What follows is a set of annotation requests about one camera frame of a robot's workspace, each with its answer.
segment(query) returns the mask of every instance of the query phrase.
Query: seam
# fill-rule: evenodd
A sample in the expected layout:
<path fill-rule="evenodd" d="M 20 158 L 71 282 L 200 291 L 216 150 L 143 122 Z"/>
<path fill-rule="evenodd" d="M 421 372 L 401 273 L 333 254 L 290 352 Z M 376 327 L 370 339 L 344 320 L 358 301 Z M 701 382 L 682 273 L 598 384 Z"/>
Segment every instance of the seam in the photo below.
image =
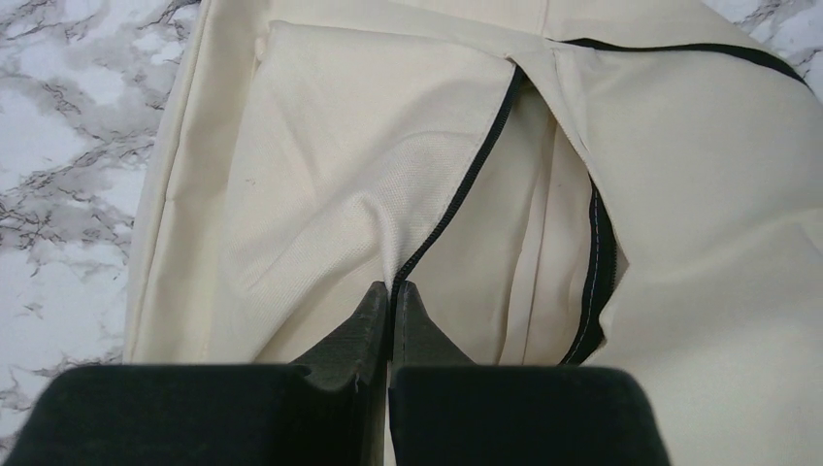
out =
<path fill-rule="evenodd" d="M 482 127 L 484 128 L 484 130 L 479 133 L 479 135 L 477 136 L 477 139 L 472 144 L 472 151 L 470 152 L 472 154 L 472 156 L 469 157 L 466 165 L 461 170 L 462 175 L 460 176 L 460 178 L 458 178 L 456 180 L 456 182 L 453 183 L 451 185 L 451 187 L 449 188 L 448 192 L 451 193 L 451 195 L 446 197 L 446 199 L 444 200 L 444 202 L 441 204 L 440 208 L 438 209 L 438 212 L 439 212 L 438 215 L 437 215 L 438 220 L 432 226 L 432 229 L 429 231 L 429 233 L 426 235 L 426 237 L 423 238 L 423 242 L 425 242 L 425 240 L 428 239 L 428 237 L 431 236 L 432 233 L 434 233 L 435 228 L 437 228 L 438 224 L 440 223 L 440 221 L 445 216 L 445 211 L 448 209 L 448 206 L 451 205 L 451 201 L 454 200 L 454 194 L 457 192 L 457 189 L 460 187 L 460 184 L 463 183 L 463 180 L 466 179 L 466 174 L 469 172 L 469 169 L 472 168 L 472 164 L 475 163 L 475 159 L 477 158 L 477 153 L 480 151 L 480 148 L 482 148 L 483 142 L 485 142 L 486 138 L 488 137 L 488 133 L 491 130 L 491 126 L 494 124 L 494 120 L 497 118 L 497 114 L 500 113 L 500 108 L 503 106 L 503 103 L 506 101 L 506 96 L 509 94 L 509 87 L 511 86 L 511 80 L 514 79 L 514 73 L 516 73 L 516 71 L 517 71 L 517 66 L 512 63 L 512 65 L 511 65 L 511 74 L 509 75 L 509 78 L 507 79 L 507 85 L 503 89 L 503 94 L 500 96 L 500 101 L 497 104 L 497 106 L 495 106 L 492 109 L 491 114 L 489 115 L 489 118 L 487 118 L 486 122 L 483 124 Z M 395 271 L 395 275 L 397 274 L 397 272 L 400 271 L 400 269 L 403 268 L 403 266 L 406 264 L 406 261 L 408 261 L 410 258 L 411 257 L 407 257 L 403 261 L 403 263 L 400 264 L 400 267 L 398 268 L 398 270 Z"/>
<path fill-rule="evenodd" d="M 580 344 L 583 342 L 583 338 L 586 336 L 586 330 L 589 328 L 589 323 L 591 322 L 591 315 L 592 315 L 592 304 L 594 303 L 594 289 L 595 285 L 597 284 L 597 275 L 598 275 L 598 267 L 600 265 L 600 227 L 598 224 L 597 218 L 597 211 L 598 211 L 598 195 L 597 191 L 592 192 L 593 197 L 593 204 L 594 204 L 594 274 L 592 278 L 591 289 L 589 290 L 589 303 L 586 306 L 586 321 L 583 323 L 583 330 L 580 332 L 580 338 L 575 343 L 575 347 L 572 349 L 572 353 L 569 354 L 567 360 L 572 360 L 577 354 L 577 350 L 580 349 Z"/>
<path fill-rule="evenodd" d="M 181 88 L 181 108 L 179 109 L 179 115 L 175 120 L 175 132 L 174 132 L 174 134 L 176 135 L 176 137 L 175 137 L 175 140 L 174 140 L 174 143 L 173 143 L 174 148 L 172 150 L 165 150 L 165 153 L 163 154 L 163 157 L 169 156 L 169 154 L 171 154 L 172 163 L 169 165 L 168 169 L 165 170 L 166 173 L 163 176 L 163 182 L 162 182 L 163 183 L 163 190 L 161 191 L 161 195 L 163 197 L 163 204 L 162 204 L 162 208 L 160 209 L 160 212 L 154 217 L 154 218 L 156 218 L 156 227 L 152 228 L 153 238 L 150 241 L 151 258 L 147 261 L 147 264 L 146 264 L 146 268 L 147 268 L 146 269 L 146 275 L 145 275 L 145 277 L 146 277 L 145 280 L 146 281 L 140 287 L 140 298 L 138 299 L 138 304 L 136 304 L 136 306 L 135 306 L 134 315 L 131 318 L 131 322 L 126 322 L 126 325 L 131 325 L 132 326 L 132 328 L 129 329 L 129 331 L 134 332 L 134 338 L 131 339 L 130 345 L 128 346 L 128 348 L 124 348 L 124 351 L 123 351 L 124 354 L 129 354 L 130 355 L 129 359 L 133 358 L 134 351 L 138 346 L 138 342 L 141 340 L 140 339 L 140 333 L 141 333 L 140 329 L 143 327 L 143 316 L 144 316 L 143 310 L 144 310 L 144 306 L 146 305 L 147 290 L 148 290 L 149 284 L 151 283 L 150 278 L 151 278 L 151 270 L 154 268 L 153 267 L 154 266 L 154 258 L 157 255 L 157 240 L 158 240 L 158 237 L 159 237 L 160 228 L 161 228 L 162 223 L 163 223 L 163 214 L 166 211 L 167 204 L 169 202 L 174 202 L 174 199 L 169 199 L 169 196 L 168 196 L 169 180 L 171 179 L 172 172 L 174 171 L 175 161 L 177 159 L 178 151 L 180 150 L 181 130 L 182 130 L 182 126 L 184 125 L 184 122 L 185 122 L 185 113 L 186 113 L 186 109 L 188 108 L 189 97 L 191 96 L 191 87 L 194 83 L 194 75 L 196 74 L 196 71 L 197 71 L 197 62 L 199 61 L 199 58 L 200 58 L 200 46 L 203 43 L 203 35 L 205 33 L 205 30 L 206 30 L 206 22 L 208 21 L 208 18 L 209 18 L 209 12 L 212 9 L 212 2 L 209 1 L 209 0 L 206 0 L 201 4 L 200 8 L 203 9 L 202 13 L 200 13 L 200 15 L 202 15 L 202 17 L 200 17 L 198 22 L 197 22 L 197 26 L 196 26 L 196 29 L 195 29 L 196 30 L 196 36 L 192 36 L 192 38 L 194 39 L 194 42 L 191 44 L 191 49 L 190 49 L 191 55 L 190 55 L 190 59 L 189 59 L 189 63 L 188 63 L 189 69 L 184 70 L 184 72 L 186 73 L 185 78 L 187 80 L 187 83 L 185 83 L 183 88 Z M 174 97 L 174 94 L 169 94 L 169 98 L 171 99 L 172 97 Z"/>

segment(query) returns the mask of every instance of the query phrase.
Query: black piping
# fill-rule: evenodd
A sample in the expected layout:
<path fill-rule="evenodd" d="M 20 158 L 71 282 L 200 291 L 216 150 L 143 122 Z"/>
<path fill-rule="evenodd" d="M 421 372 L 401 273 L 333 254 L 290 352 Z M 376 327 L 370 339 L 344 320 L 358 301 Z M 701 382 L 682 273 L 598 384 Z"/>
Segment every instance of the black piping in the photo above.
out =
<path fill-rule="evenodd" d="M 417 262 L 423 257 L 423 254 L 435 244 L 438 238 L 443 235 L 445 228 L 451 223 L 451 220 L 457 214 L 457 211 L 460 210 L 460 206 L 463 205 L 463 201 L 466 200 L 466 196 L 469 195 L 469 191 L 472 189 L 472 185 L 475 183 L 477 179 L 477 175 L 480 173 L 480 169 L 483 168 L 483 164 L 488 158 L 489 153 L 494 148 L 495 143 L 497 143 L 497 139 L 500 137 L 500 134 L 503 132 L 503 127 L 506 125 L 506 121 L 509 119 L 509 113 L 511 112 L 511 107 L 514 105 L 514 100 L 517 97 L 517 92 L 520 90 L 520 85 L 523 82 L 524 77 L 523 70 L 517 66 L 514 68 L 514 74 L 511 77 L 511 83 L 509 84 L 509 89 L 506 91 L 506 95 L 503 98 L 503 103 L 500 106 L 500 110 L 495 116 L 494 121 L 492 122 L 491 128 L 489 129 L 488 134 L 486 135 L 486 139 L 483 141 L 483 144 L 480 146 L 480 150 L 477 152 L 477 156 L 472 164 L 469 166 L 469 170 L 466 172 L 466 176 L 463 178 L 463 181 L 460 182 L 460 185 L 457 187 L 457 191 L 454 193 L 454 197 L 451 198 L 451 202 L 448 204 L 448 207 L 445 209 L 445 213 L 443 217 L 440 219 L 438 224 L 435 226 L 435 229 L 432 230 L 431 234 L 426 238 L 426 241 L 420 245 L 414 254 L 411 255 L 409 260 L 403 264 L 403 267 L 397 272 L 394 276 L 394 282 L 391 286 L 391 306 L 389 307 L 389 312 L 391 313 L 391 319 L 389 320 L 389 324 L 391 325 L 389 328 L 394 328 L 394 315 L 395 309 L 397 307 L 397 293 L 400 290 L 400 285 L 409 277 L 409 274 L 414 270 L 414 267 L 417 265 Z"/>
<path fill-rule="evenodd" d="M 580 324 L 572 347 L 561 360 L 561 364 L 580 364 L 603 342 L 600 314 L 611 298 L 617 277 L 617 241 L 606 207 L 594 183 L 589 203 L 589 220 L 591 250 L 588 274 L 583 286 Z"/>
<path fill-rule="evenodd" d="M 564 44 L 571 44 L 573 46 L 586 47 L 589 49 L 606 50 L 606 51 L 712 51 L 715 53 L 723 53 L 726 55 L 746 60 L 755 65 L 771 68 L 778 73 L 788 76 L 789 78 L 806 84 L 800 75 L 788 63 L 780 58 L 766 53 L 762 50 L 750 49 L 748 47 L 730 46 L 728 44 L 684 44 L 680 46 L 663 46 L 663 47 L 620 47 L 605 42 L 596 41 L 594 39 L 582 38 L 571 41 L 563 41 Z"/>

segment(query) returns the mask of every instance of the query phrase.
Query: white marble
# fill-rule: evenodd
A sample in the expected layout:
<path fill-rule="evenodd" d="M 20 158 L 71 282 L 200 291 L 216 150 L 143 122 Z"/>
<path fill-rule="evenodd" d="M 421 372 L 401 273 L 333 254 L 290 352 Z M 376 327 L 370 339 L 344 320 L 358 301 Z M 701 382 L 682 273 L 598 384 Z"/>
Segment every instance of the white marble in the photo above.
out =
<path fill-rule="evenodd" d="M 38 393 L 121 358 L 131 227 L 195 0 L 0 0 L 0 460 Z M 823 95 L 823 2 L 707 0 Z"/>

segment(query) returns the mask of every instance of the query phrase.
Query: stitching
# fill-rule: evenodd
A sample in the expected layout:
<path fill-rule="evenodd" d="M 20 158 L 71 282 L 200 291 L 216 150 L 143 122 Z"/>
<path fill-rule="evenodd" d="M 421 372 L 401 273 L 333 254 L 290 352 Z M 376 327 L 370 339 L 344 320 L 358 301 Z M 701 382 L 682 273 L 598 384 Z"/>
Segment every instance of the stitching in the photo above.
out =
<path fill-rule="evenodd" d="M 598 266 L 600 265 L 600 227 L 598 225 L 598 219 L 597 219 L 597 211 L 598 211 L 598 209 L 597 209 L 598 208 L 598 205 L 597 205 L 597 199 L 598 199 L 597 190 L 592 192 L 592 197 L 593 197 L 593 201 L 594 201 L 594 245 L 595 245 L 594 246 L 594 276 L 593 276 L 593 279 L 592 279 L 591 289 L 589 290 L 589 304 L 586 307 L 586 321 L 585 321 L 585 323 L 583 323 L 583 331 L 580 332 L 580 339 L 577 340 L 577 343 L 575 343 L 575 347 L 572 349 L 572 353 L 569 354 L 569 358 L 567 359 L 567 361 L 571 361 L 572 358 L 575 357 L 575 354 L 577 354 L 577 350 L 580 349 L 580 343 L 582 343 L 583 338 L 586 335 L 586 330 L 588 330 L 588 328 L 589 328 L 589 322 L 591 322 L 591 315 L 592 315 L 592 312 L 591 312 L 592 311 L 592 303 L 594 302 L 594 288 L 595 288 L 595 285 L 597 284 L 597 272 L 598 272 L 597 269 L 598 269 Z"/>

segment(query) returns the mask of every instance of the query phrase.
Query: cream garment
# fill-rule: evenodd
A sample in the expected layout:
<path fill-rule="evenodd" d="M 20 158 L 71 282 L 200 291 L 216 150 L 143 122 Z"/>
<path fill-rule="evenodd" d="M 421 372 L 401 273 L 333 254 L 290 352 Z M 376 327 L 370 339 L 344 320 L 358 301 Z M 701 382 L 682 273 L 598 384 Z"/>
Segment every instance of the cream garment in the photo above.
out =
<path fill-rule="evenodd" d="M 288 361 L 408 278 L 477 362 L 628 371 L 674 464 L 823 464 L 823 108 L 790 75 L 687 0 L 204 0 L 126 358 Z"/>

